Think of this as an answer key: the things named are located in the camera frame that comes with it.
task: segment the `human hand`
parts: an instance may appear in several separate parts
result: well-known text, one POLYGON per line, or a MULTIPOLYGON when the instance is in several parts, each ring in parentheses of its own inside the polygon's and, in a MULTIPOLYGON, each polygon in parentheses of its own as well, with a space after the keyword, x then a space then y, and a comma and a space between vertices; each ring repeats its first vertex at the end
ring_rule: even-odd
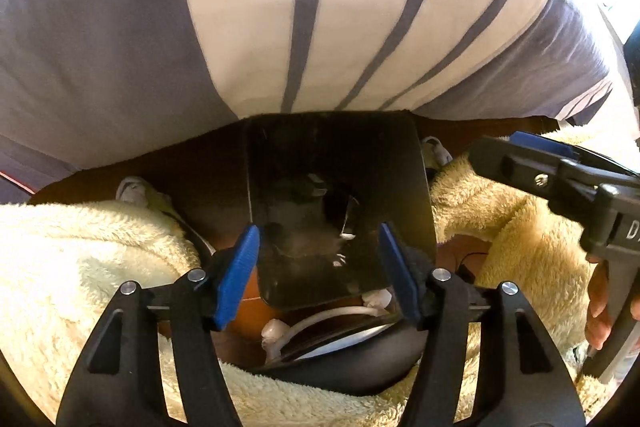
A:
MULTIPOLYGON (((613 320, 607 311, 609 274, 607 263, 604 263, 601 259, 591 257, 589 262, 598 263, 598 265, 593 271, 587 290, 590 302, 584 334, 591 346, 595 349, 602 349, 613 327, 613 320)), ((631 304, 631 315, 636 321, 640 321, 640 296, 637 296, 631 304)), ((640 347, 640 341, 638 341, 635 347, 640 347)))

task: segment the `fuzzy fabric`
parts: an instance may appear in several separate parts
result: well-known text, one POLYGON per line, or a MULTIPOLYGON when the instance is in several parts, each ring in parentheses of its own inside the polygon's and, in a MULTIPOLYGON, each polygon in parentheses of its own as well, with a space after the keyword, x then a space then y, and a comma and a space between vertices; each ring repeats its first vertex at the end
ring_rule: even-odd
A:
MULTIPOLYGON (((640 170, 635 144, 601 129, 550 135, 612 156, 640 170)), ((466 158, 447 166, 432 187, 440 242, 456 233, 492 241, 477 284, 515 281, 561 352, 584 342, 586 287, 592 267, 578 247, 580 226, 551 214, 545 201, 473 174, 466 158)), ((173 282, 196 266, 175 221, 146 208, 108 201, 85 205, 0 206, 0 349, 34 402, 54 419, 84 341, 118 286, 173 282)), ((471 325, 456 419, 470 414, 478 370, 479 331, 471 325)), ((171 416, 184 420, 170 341, 159 337, 171 416)), ((398 423, 415 368, 377 396, 353 397, 255 377, 222 364, 245 426, 390 427, 398 423)), ((588 417, 610 389, 577 383, 588 417)))

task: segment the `beige fabric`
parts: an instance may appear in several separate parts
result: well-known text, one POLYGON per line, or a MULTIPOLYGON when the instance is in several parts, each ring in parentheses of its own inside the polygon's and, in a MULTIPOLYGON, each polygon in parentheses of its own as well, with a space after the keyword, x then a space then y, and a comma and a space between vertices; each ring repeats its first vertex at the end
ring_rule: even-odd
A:
MULTIPOLYGON (((600 130, 570 129, 557 139, 583 144, 640 170, 635 144, 600 130)), ((458 232, 493 241, 478 283, 518 283, 561 352, 584 340, 591 267, 577 246, 580 227, 546 204, 475 176, 464 158, 433 187, 439 240, 458 232)), ((126 203, 0 206, 0 349, 36 404, 54 419, 68 375, 101 311, 128 279, 148 287, 196 266, 193 248, 169 218, 126 203)), ((184 419, 170 343, 161 337, 167 406, 184 419)), ((458 418, 470 412, 478 368, 478 331, 470 328, 458 418)), ((254 377, 223 365, 245 426, 395 426, 415 377, 378 396, 352 397, 254 377)), ((588 415, 608 389, 577 386, 588 415)))

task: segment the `silver screw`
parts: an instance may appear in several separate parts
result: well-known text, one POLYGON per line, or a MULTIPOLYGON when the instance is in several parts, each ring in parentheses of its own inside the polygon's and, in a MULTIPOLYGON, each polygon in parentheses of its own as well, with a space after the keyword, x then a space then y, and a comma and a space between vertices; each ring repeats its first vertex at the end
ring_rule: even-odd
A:
POLYGON ((501 288, 507 295, 516 295, 518 293, 518 286, 511 281, 503 282, 501 288))
POLYGON ((445 268, 436 268, 431 272, 431 275, 433 275, 435 280, 440 282, 445 282, 451 279, 451 272, 445 268))
POLYGON ((200 282, 207 276, 207 273, 202 268, 194 268, 187 274, 187 279, 191 282, 200 282))
POLYGON ((620 191, 617 188, 615 188, 613 185, 609 185, 608 183, 603 183, 600 187, 602 187, 602 190, 604 190, 611 196, 617 196, 618 194, 620 194, 620 191))
POLYGON ((133 281, 127 281, 120 285, 120 293, 124 295, 131 295, 134 291, 136 291, 136 283, 133 281))
POLYGON ((536 185, 538 187, 546 187, 546 184, 548 184, 549 182, 549 176, 547 176, 546 174, 538 174, 534 178, 534 181, 536 182, 536 185))

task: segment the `striped bedding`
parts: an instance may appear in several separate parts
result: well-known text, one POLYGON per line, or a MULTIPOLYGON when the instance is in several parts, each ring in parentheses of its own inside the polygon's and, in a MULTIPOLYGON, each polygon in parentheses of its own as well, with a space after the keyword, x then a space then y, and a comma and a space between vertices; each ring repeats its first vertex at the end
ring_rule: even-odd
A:
POLYGON ((611 89, 593 0, 0 0, 0 16, 0 202, 254 114, 565 119, 611 89))

